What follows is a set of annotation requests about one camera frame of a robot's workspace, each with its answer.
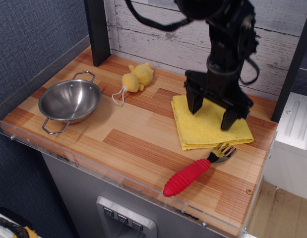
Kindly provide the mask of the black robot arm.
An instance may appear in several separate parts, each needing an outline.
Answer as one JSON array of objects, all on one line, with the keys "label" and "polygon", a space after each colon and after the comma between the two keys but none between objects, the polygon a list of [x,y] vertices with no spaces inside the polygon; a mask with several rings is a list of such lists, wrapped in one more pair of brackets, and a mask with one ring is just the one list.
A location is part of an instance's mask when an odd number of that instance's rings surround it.
[{"label": "black robot arm", "polygon": [[185,72],[188,108],[195,114],[205,98],[225,108],[221,129],[227,131],[236,120],[246,119],[253,106],[239,80],[245,61],[259,71],[249,58],[258,45],[254,7],[247,0],[178,0],[176,4],[188,19],[209,25],[207,72]]}]

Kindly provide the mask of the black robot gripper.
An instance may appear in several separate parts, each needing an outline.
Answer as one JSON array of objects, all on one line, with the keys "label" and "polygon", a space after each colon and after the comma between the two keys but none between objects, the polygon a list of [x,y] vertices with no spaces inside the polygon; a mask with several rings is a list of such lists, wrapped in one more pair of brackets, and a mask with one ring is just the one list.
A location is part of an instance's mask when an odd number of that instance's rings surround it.
[{"label": "black robot gripper", "polygon": [[246,119],[253,101],[239,86],[239,72],[238,68],[228,72],[211,68],[207,72],[187,70],[184,86],[190,112],[195,114],[206,98],[226,109],[222,130],[229,130],[238,119]]}]

